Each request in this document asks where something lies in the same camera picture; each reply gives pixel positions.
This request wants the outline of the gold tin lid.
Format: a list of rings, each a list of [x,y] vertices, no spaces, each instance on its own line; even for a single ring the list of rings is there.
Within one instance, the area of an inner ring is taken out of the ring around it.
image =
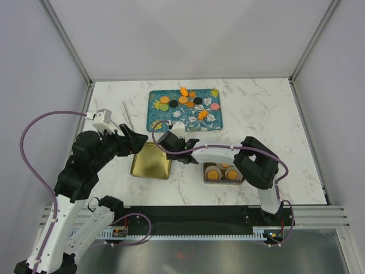
[[[165,152],[160,150],[154,143],[147,142],[142,150],[134,155],[131,175],[146,179],[169,179],[171,160],[167,159]]]

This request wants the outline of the metal tongs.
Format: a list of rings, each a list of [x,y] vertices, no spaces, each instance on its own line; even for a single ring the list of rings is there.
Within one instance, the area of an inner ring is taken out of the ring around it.
[[[127,119],[128,119],[128,123],[129,123],[129,125],[130,125],[130,129],[131,129],[132,131],[134,131],[134,126],[133,126],[133,123],[132,123],[132,121],[131,121],[131,117],[130,117],[130,115],[129,115],[129,112],[128,112],[128,109],[127,109],[127,105],[126,105],[125,101],[122,101],[122,104],[123,104],[123,107],[124,107],[125,115],[126,115],[126,117],[127,117]]]

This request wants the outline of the orange cookie cup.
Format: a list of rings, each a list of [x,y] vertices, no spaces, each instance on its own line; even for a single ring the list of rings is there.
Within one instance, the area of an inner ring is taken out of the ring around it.
[[[216,170],[208,171],[206,176],[209,180],[218,180],[220,178],[220,175]]]

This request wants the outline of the dark cookie tin box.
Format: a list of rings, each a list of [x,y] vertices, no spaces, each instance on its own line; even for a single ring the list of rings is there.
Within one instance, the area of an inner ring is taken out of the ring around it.
[[[217,181],[208,181],[205,179],[205,169],[208,167],[208,166],[217,166],[220,170],[221,170],[221,173],[222,173],[222,178],[221,180],[217,180]],[[231,180],[228,180],[225,176],[225,171],[226,171],[227,168],[224,168],[222,166],[222,164],[220,163],[204,163],[203,164],[203,173],[204,173],[204,183],[205,184],[219,184],[219,185],[242,185],[243,182],[245,181],[245,178],[243,178],[242,181],[231,181]]]

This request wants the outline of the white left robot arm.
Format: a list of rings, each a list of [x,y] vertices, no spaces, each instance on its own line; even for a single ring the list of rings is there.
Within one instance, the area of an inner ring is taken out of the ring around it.
[[[110,224],[123,222],[123,202],[106,196],[92,217],[70,237],[76,217],[99,181],[98,172],[114,157],[138,154],[148,137],[127,125],[81,132],[72,154],[51,191],[53,204],[41,238],[31,256],[16,264],[15,273],[75,273],[79,260]]]

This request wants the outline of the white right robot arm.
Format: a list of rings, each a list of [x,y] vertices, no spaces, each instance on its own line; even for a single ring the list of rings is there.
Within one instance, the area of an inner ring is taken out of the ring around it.
[[[258,139],[247,136],[241,143],[217,144],[199,139],[185,140],[168,131],[155,143],[168,159],[184,164],[211,162],[234,166],[258,190],[261,220],[274,225],[281,219],[282,202],[277,184],[288,175],[289,169]]]

